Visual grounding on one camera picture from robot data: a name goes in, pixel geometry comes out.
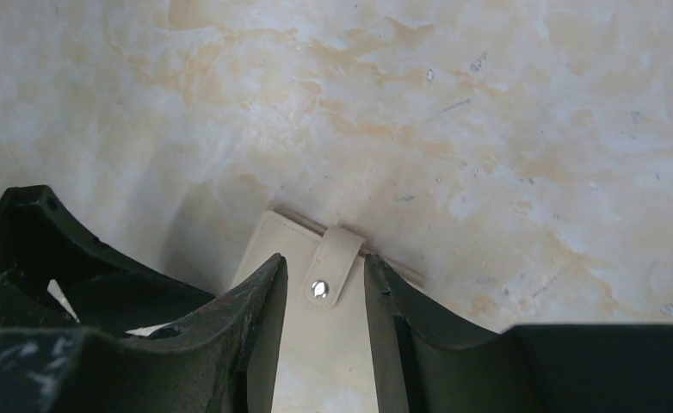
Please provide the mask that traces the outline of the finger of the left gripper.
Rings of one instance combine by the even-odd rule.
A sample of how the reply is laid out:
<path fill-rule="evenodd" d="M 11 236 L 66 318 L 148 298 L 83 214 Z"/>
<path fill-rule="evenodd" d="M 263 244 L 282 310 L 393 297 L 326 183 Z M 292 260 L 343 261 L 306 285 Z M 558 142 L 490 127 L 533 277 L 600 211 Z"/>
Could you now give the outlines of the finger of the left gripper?
<path fill-rule="evenodd" d="M 129 336 L 213 298 L 101 241 L 47 185 L 8 188 L 0 198 L 0 326 Z"/>

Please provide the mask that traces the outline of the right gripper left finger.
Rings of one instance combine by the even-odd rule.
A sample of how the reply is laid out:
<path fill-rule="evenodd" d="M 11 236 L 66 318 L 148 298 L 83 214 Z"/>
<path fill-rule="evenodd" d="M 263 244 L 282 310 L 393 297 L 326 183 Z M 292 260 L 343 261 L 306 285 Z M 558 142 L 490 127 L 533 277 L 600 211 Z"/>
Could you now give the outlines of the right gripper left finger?
<path fill-rule="evenodd" d="M 147 337 L 0 326 L 0 412 L 269 412 L 287 277 L 274 254 Z"/>

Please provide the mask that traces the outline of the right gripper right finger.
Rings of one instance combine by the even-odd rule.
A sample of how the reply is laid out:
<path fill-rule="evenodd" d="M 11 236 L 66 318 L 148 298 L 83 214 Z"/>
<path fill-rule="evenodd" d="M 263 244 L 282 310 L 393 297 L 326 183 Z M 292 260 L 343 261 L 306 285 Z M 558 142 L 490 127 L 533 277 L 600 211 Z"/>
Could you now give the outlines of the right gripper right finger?
<path fill-rule="evenodd" d="M 496 333 L 364 262 L 381 412 L 673 412 L 673 324 L 518 324 Z"/>

